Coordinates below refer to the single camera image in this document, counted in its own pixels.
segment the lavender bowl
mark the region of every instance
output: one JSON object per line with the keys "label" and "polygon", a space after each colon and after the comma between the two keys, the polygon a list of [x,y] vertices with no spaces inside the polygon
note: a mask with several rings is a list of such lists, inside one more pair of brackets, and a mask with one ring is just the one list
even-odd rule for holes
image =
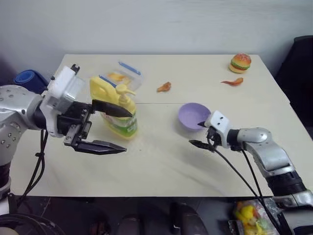
{"label": "lavender bowl", "polygon": [[202,104],[187,103],[179,109],[178,118],[187,130],[200,131],[203,127],[198,123],[206,121],[210,115],[210,110]]}

